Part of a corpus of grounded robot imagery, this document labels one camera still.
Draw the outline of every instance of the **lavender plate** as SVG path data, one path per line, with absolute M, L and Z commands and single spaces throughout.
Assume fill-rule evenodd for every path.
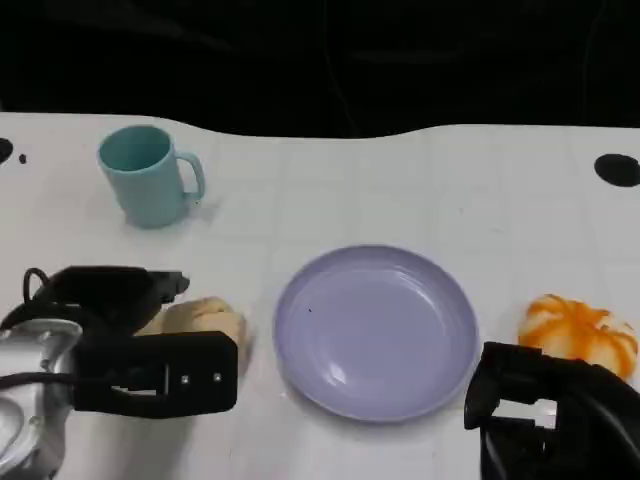
M 394 422 L 444 405 L 479 352 L 473 309 L 456 281 L 419 255 L 348 247 L 302 268 L 276 309 L 287 379 L 346 417 Z

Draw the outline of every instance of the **toy pumpkin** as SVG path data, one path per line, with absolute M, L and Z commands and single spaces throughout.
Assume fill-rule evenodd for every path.
M 545 355 L 602 365 L 628 380 L 636 368 L 638 342 L 628 323 L 611 312 L 557 295 L 536 299 L 518 331 L 518 343 Z

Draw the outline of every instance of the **light blue mug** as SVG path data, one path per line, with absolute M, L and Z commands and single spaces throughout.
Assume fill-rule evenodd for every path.
M 100 167 L 113 188 L 127 221 L 159 228 L 182 219 L 189 204 L 204 196 L 202 165 L 193 153 L 176 151 L 167 132 L 151 125 L 117 130 L 98 149 Z M 178 159 L 188 162 L 197 192 L 185 192 Z

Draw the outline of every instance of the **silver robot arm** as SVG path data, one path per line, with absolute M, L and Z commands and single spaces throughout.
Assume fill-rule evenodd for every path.
M 0 331 L 0 376 L 72 373 L 71 350 L 82 328 L 59 319 L 34 319 Z M 28 383 L 0 390 L 0 478 L 53 479 L 65 453 L 71 389 Z

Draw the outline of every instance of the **table surface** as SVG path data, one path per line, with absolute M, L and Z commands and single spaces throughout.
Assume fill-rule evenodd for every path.
M 191 217 L 158 231 L 125 224 L 96 161 L 105 135 L 140 123 L 196 153 L 208 179 Z M 157 422 L 74 413 L 61 480 L 478 478 L 462 395 L 435 415 L 370 426 L 326 414 L 283 383 L 273 305 L 296 269 L 336 247 L 386 243 L 436 261 L 467 292 L 483 340 L 513 341 L 524 305 L 547 292 L 607 307 L 640 330 L 640 189 L 613 187 L 593 168 L 604 153 L 640 158 L 634 130 L 447 126 L 274 139 L 145 117 L 3 113 L 0 136 L 15 145 L 0 166 L 5 311 L 21 301 L 27 267 L 141 265 L 184 271 L 184 299 L 227 299 L 255 335 L 231 412 Z

